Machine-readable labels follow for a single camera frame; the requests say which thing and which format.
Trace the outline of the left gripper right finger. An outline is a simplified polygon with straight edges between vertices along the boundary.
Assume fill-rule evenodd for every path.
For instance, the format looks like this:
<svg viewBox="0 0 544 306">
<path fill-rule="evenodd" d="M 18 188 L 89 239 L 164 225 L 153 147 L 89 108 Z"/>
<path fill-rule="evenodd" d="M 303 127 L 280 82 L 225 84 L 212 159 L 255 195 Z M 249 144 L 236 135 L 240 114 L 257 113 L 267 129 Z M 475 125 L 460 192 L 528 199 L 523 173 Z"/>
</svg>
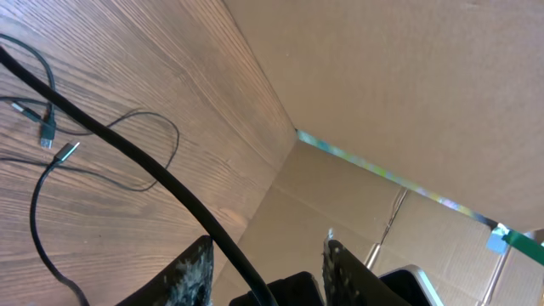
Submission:
<svg viewBox="0 0 544 306">
<path fill-rule="evenodd" d="M 323 244 L 322 279 L 329 306 L 409 306 L 410 281 L 394 271 L 375 275 L 329 229 Z"/>
</svg>

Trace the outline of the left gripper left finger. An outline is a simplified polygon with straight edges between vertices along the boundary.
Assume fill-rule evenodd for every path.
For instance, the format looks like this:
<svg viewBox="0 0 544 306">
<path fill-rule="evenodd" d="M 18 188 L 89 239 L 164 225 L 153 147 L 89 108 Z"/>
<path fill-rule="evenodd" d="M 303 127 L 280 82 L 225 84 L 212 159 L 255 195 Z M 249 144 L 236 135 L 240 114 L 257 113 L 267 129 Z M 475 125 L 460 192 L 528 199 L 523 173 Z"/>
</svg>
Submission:
<svg viewBox="0 0 544 306">
<path fill-rule="evenodd" d="M 212 305 L 213 240 L 203 235 L 118 306 Z"/>
</svg>

